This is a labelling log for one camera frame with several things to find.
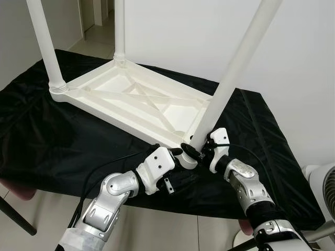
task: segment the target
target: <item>black cloth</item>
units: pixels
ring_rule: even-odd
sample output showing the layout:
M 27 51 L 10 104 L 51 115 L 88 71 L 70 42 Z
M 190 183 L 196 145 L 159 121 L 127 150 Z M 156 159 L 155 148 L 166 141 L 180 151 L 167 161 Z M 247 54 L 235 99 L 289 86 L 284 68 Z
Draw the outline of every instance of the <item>black cloth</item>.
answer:
M 63 78 L 71 81 L 108 60 L 56 50 Z M 212 95 L 217 83 L 153 66 L 155 72 Z M 259 93 L 236 89 L 216 127 L 225 127 L 231 143 L 252 150 L 264 169 L 246 151 L 231 147 L 229 154 L 257 169 L 261 182 L 289 219 L 302 230 L 324 222 L 309 184 L 303 177 L 287 141 Z M 0 178 L 38 189 L 79 196 L 85 176 L 93 168 L 117 157 L 146 151 L 148 143 L 76 108 L 55 102 L 48 92 L 43 61 L 37 62 L 0 92 Z M 90 179 L 135 169 L 145 154 L 106 165 Z M 157 192 L 137 196 L 126 204 L 164 211 L 244 218 L 236 194 L 218 174 L 204 167 L 193 171 L 196 183 L 174 196 Z M 90 198 L 97 195 L 99 185 Z

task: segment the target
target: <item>tiled floor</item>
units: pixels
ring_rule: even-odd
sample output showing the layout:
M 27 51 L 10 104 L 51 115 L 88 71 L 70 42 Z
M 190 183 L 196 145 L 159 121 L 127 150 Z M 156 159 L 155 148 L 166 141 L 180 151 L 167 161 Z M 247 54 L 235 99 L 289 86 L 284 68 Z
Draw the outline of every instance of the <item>tiled floor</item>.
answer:
M 91 27 L 86 32 L 86 40 L 77 43 L 71 51 L 113 58 L 113 16 L 106 26 Z M 22 201 L 7 192 L 0 186 L 0 195 L 37 228 L 37 234 L 30 236 L 0 212 L 0 251 L 54 250 L 79 199 L 38 191 L 32 200 Z M 237 220 L 123 206 L 104 251 L 224 251 L 231 248 L 238 230 Z

